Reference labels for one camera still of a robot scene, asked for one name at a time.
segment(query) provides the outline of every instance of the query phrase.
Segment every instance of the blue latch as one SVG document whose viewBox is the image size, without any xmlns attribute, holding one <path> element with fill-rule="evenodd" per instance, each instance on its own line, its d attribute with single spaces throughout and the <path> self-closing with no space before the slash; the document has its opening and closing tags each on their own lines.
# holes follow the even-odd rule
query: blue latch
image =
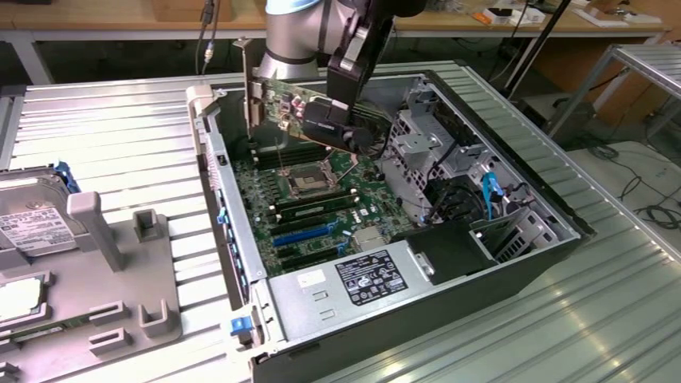
<svg viewBox="0 0 681 383">
<path fill-rule="evenodd" d="M 64 161 L 59 161 L 52 168 L 55 169 L 56 172 L 61 174 L 61 177 L 67 182 L 68 191 L 71 193 L 80 193 L 81 189 L 77 186 L 76 179 L 73 178 L 68 164 Z"/>
<path fill-rule="evenodd" d="M 220 213 L 217 214 L 217 223 L 225 225 L 229 223 L 229 217 L 227 216 L 227 207 L 223 206 Z"/>
<path fill-rule="evenodd" d="M 247 333 L 251 330 L 253 330 L 253 321 L 251 320 L 251 317 L 232 319 L 232 332 L 229 332 L 231 336 Z"/>
<path fill-rule="evenodd" d="M 482 197 L 485 198 L 485 204 L 488 206 L 488 220 L 492 220 L 492 193 L 497 197 L 504 197 L 504 189 L 498 185 L 497 176 L 493 172 L 485 173 L 482 176 Z"/>
</svg>

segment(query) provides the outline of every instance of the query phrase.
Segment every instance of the power supply label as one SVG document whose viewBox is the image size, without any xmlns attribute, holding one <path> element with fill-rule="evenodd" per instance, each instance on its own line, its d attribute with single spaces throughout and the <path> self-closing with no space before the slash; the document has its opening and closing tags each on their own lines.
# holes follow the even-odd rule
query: power supply label
<svg viewBox="0 0 681 383">
<path fill-rule="evenodd" d="M 409 288 L 385 250 L 337 263 L 336 270 L 356 306 Z"/>
<path fill-rule="evenodd" d="M 73 242 L 67 222 L 53 207 L 0 215 L 0 233 L 21 251 Z"/>
</svg>

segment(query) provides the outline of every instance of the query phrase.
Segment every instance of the metal workbench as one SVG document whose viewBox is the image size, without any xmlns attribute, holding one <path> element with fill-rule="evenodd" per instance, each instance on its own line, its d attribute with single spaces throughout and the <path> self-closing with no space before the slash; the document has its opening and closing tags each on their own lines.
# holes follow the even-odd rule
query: metal workbench
<svg viewBox="0 0 681 383">
<path fill-rule="evenodd" d="M 550 127 L 550 136 L 556 136 L 569 115 L 574 112 L 586 93 L 589 93 L 592 85 L 598 80 L 602 72 L 613 61 L 624 64 L 626 69 L 636 71 L 677 100 L 672 110 L 666 112 L 666 116 L 658 119 L 656 121 L 656 126 L 649 129 L 649 136 L 660 131 L 664 125 L 673 119 L 676 113 L 681 111 L 681 45 L 612 45 L 596 63 L 577 92 L 570 97 L 560 117 L 554 119 L 556 124 Z M 629 73 L 622 73 L 622 75 L 612 81 L 608 89 L 604 91 L 605 96 L 614 92 L 614 89 L 628 76 Z M 600 109 L 601 105 L 602 104 L 598 102 L 596 103 L 596 110 Z"/>
<path fill-rule="evenodd" d="M 416 69 L 432 69 L 447 80 L 598 235 L 517 297 L 323 381 L 674 381 L 678 252 L 540 138 L 540 130 L 469 68 L 437 62 L 377 71 Z M 248 377 L 247 368 L 236 369 L 223 356 L 219 324 L 228 303 L 184 95 L 191 85 L 237 81 L 239 75 L 225 75 L 40 86 L 8 107 L 4 120 L 19 122 L 19 131 L 13 125 L 5 132 L 17 141 L 11 168 L 60 157 L 81 188 L 103 193 L 107 221 L 125 219 L 143 206 L 171 219 L 183 339 L 69 381 Z"/>
</svg>

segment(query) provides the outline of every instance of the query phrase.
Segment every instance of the hard drive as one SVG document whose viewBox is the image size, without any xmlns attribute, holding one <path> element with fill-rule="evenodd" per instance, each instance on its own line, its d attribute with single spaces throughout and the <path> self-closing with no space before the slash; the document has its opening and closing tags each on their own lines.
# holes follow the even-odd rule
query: hard drive
<svg viewBox="0 0 681 383">
<path fill-rule="evenodd" d="M 0 172 L 0 250 L 37 257 L 76 248 L 87 230 L 67 214 L 69 177 L 48 166 Z"/>
</svg>

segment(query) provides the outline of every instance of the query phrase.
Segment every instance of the hard drive label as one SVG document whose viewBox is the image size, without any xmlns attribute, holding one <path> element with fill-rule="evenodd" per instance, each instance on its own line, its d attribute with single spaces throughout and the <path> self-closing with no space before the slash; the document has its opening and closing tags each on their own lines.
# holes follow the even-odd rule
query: hard drive label
<svg viewBox="0 0 681 383">
<path fill-rule="evenodd" d="M 67 222 L 53 207 L 0 215 L 0 233 L 21 251 L 73 242 Z"/>
<path fill-rule="evenodd" d="M 409 288 L 395 266 L 391 254 L 385 250 L 337 263 L 336 270 L 351 301 L 356 306 Z"/>
</svg>

